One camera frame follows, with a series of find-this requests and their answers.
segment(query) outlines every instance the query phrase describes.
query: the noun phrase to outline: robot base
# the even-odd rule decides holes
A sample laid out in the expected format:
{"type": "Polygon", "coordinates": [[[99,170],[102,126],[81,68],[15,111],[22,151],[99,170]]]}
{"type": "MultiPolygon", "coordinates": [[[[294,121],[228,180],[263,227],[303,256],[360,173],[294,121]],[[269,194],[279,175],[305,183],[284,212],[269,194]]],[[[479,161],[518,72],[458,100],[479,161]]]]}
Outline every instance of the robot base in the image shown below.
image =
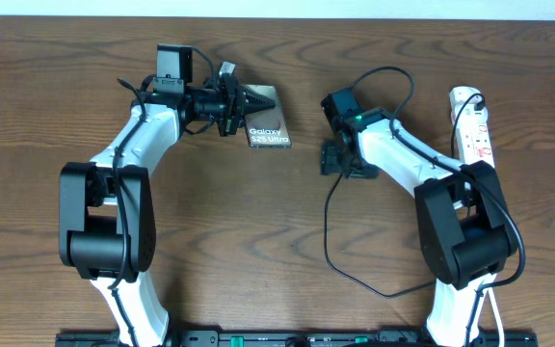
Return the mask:
{"type": "MultiPolygon", "coordinates": [[[[119,332],[104,334],[57,334],[55,347],[93,347],[118,345],[119,332]]],[[[377,333],[218,333],[215,331],[180,331],[169,334],[164,347],[345,347],[361,343],[378,346],[436,346],[420,329],[383,329],[377,333]]],[[[480,333],[471,344],[497,347],[497,333],[480,333]]],[[[505,332],[506,347],[538,347],[534,333],[505,332]]]]}

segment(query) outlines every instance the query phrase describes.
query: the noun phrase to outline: white cable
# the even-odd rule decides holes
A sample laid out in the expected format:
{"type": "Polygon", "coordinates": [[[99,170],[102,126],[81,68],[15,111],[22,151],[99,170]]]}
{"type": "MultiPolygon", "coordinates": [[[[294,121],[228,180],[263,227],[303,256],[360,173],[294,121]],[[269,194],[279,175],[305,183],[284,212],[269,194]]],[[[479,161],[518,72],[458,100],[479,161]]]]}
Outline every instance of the white cable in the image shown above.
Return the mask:
{"type": "Polygon", "coordinates": [[[493,311],[493,317],[496,320],[496,329],[498,329],[498,347],[505,347],[505,331],[502,328],[502,320],[500,320],[500,310],[496,303],[496,297],[493,295],[493,289],[488,289],[489,303],[493,311]]]}

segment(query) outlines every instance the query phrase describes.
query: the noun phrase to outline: black bracket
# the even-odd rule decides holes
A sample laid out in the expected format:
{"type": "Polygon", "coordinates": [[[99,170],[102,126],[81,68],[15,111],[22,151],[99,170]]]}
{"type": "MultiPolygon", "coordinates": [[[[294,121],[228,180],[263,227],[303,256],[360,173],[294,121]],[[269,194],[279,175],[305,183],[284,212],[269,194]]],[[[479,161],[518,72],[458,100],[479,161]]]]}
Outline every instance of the black bracket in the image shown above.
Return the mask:
{"type": "MultiPolygon", "coordinates": [[[[490,190],[506,208],[495,169],[484,161],[462,166],[462,172],[490,190]]],[[[472,279],[498,273],[517,250],[515,236],[491,200],[476,190],[468,199],[461,178],[430,179],[414,188],[421,252],[442,282],[465,288],[472,279]],[[473,216],[459,220],[453,206],[476,206],[473,216]]]]}
{"type": "Polygon", "coordinates": [[[238,128],[246,126],[246,115],[276,107],[270,97],[240,85],[232,73],[221,73],[219,82],[225,108],[217,122],[220,136],[236,135],[238,128]]]}
{"type": "Polygon", "coordinates": [[[345,174],[347,178],[378,177],[379,169],[360,160],[360,165],[354,165],[357,159],[354,155],[336,141],[325,141],[321,149],[320,174],[345,174]]]}
{"type": "MultiPolygon", "coordinates": [[[[146,271],[155,253],[155,221],[146,168],[120,168],[121,193],[126,206],[130,259],[124,278],[134,281],[146,271]]],[[[67,163],[60,176],[59,254],[83,279],[116,277],[122,257],[120,216],[94,216],[88,207],[112,198],[112,170],[95,163],[67,163]]]]}

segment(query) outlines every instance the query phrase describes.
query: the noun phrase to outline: wall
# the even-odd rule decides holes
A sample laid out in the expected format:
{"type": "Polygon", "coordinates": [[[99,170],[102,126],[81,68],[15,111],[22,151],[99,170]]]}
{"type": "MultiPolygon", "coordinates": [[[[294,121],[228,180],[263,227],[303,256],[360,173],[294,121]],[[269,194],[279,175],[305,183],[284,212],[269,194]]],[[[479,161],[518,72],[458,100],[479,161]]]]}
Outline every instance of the wall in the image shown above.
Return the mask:
{"type": "Polygon", "coordinates": [[[0,0],[0,14],[555,20],[555,0],[0,0]]]}

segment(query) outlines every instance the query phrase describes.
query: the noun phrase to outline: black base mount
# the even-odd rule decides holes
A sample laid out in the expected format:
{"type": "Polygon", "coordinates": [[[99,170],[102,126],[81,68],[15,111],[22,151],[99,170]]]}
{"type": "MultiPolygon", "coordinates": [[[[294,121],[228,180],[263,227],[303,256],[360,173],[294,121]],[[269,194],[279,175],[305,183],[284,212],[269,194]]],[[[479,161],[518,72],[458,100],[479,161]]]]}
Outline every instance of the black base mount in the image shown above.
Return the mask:
{"type": "Polygon", "coordinates": [[[338,142],[325,141],[321,150],[320,174],[345,174],[346,178],[373,179],[378,177],[379,169],[377,167],[361,163],[357,168],[352,165],[353,161],[351,152],[345,151],[338,142]]]}
{"type": "MultiPolygon", "coordinates": [[[[118,333],[58,334],[55,347],[93,347],[117,345],[118,333]]],[[[360,333],[218,333],[215,331],[180,331],[167,337],[164,347],[423,347],[436,346],[425,330],[383,329],[360,333]]],[[[497,333],[480,333],[473,347],[497,347],[497,333]]],[[[534,333],[505,333],[506,347],[538,347],[534,333]]]]}

